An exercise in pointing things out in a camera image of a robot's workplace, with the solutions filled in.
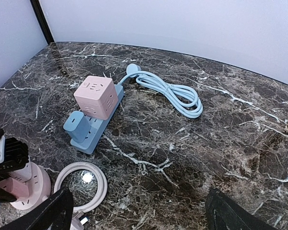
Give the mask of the white cube socket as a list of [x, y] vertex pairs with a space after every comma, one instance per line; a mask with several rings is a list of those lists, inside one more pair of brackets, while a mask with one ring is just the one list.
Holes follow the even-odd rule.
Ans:
[[6, 183], [26, 184], [32, 178], [31, 162], [27, 163], [24, 168], [9, 173], [7, 179], [0, 181], [0, 185]]

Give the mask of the pink cube socket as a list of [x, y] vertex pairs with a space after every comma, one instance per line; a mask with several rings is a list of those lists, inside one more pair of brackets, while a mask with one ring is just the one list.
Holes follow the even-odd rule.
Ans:
[[118, 96], [111, 78], [87, 76], [74, 97], [84, 115], [107, 120], [113, 112]]

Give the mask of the blue power strip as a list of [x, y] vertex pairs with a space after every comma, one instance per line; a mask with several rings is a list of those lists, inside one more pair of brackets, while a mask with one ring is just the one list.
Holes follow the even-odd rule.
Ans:
[[114, 107], [114, 110], [110, 114], [110, 117], [107, 120], [86, 117], [88, 120], [88, 124], [90, 125], [90, 130], [83, 142], [77, 142], [74, 139], [71, 139], [70, 144], [75, 147], [78, 151], [83, 152], [85, 154], [92, 154], [97, 147], [97, 144], [106, 130], [111, 118], [113, 117], [116, 109], [118, 108], [120, 102], [124, 97], [124, 90], [122, 85], [115, 85], [116, 93], [118, 96], [118, 102]]

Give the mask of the small pink charger plug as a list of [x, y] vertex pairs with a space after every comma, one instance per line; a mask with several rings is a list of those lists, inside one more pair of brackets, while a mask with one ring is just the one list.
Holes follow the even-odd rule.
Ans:
[[16, 201], [28, 198], [30, 195], [26, 182], [21, 183], [11, 177], [0, 181], [0, 188], [14, 195], [17, 198]]

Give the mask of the pink round socket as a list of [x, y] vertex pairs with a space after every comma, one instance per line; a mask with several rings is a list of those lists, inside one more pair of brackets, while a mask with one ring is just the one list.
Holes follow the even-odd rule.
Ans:
[[50, 196], [51, 181], [47, 172], [33, 162], [31, 162], [31, 169], [32, 178], [26, 183], [30, 195], [23, 200], [10, 202], [15, 209], [30, 211]]

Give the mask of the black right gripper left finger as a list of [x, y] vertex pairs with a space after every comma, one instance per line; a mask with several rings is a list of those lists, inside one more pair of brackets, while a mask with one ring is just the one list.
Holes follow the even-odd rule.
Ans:
[[68, 230], [73, 214], [73, 195], [63, 187], [32, 211], [4, 226], [6, 230]]

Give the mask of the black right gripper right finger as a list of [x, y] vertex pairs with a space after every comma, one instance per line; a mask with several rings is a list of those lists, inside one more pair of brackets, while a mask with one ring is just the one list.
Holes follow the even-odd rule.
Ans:
[[253, 216], [217, 188], [210, 188], [205, 202], [210, 230], [274, 230]]

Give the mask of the blue cube plug adapter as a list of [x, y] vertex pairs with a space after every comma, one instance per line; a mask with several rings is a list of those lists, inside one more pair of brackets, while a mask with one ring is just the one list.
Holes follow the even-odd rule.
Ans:
[[83, 142], [91, 126], [83, 112], [73, 111], [63, 125], [63, 129], [75, 142]]

